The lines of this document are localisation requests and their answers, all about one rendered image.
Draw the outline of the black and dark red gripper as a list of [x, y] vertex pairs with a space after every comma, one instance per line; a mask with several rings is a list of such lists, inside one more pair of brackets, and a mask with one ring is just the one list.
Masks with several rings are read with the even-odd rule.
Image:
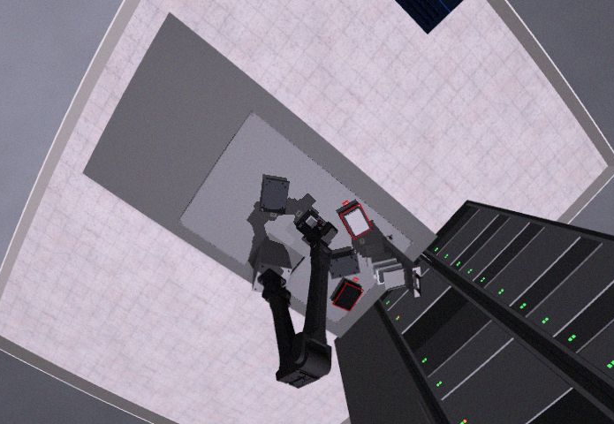
[[[323, 223], [323, 222], [322, 222], [322, 221], [319, 219], [319, 220], [317, 221], [317, 225], [316, 225], [316, 227], [317, 227], [317, 228], [320, 230], [320, 229], [321, 229], [321, 228], [322, 228], [324, 225], [325, 225], [325, 223]], [[302, 240], [303, 240], [303, 241], [304, 241], [306, 244], [310, 245], [310, 243], [309, 243], [309, 242], [307, 241], [307, 239], [306, 239], [306, 236], [304, 236], [304, 237], [302, 238]]]

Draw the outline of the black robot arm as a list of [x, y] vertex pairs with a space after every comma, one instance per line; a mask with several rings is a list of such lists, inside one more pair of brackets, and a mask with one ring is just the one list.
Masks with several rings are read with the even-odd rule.
[[316, 226], [311, 229], [302, 219], [296, 229], [306, 236], [311, 247], [311, 276], [302, 332], [295, 334], [294, 331], [289, 312], [291, 293], [285, 289], [286, 280], [267, 269], [258, 278], [258, 283], [264, 288], [262, 297], [269, 302], [273, 314], [279, 353], [276, 379], [299, 389], [331, 370], [332, 346], [327, 344], [326, 338], [328, 275], [332, 259], [328, 245], [337, 235], [337, 228], [327, 222], [320, 230]]

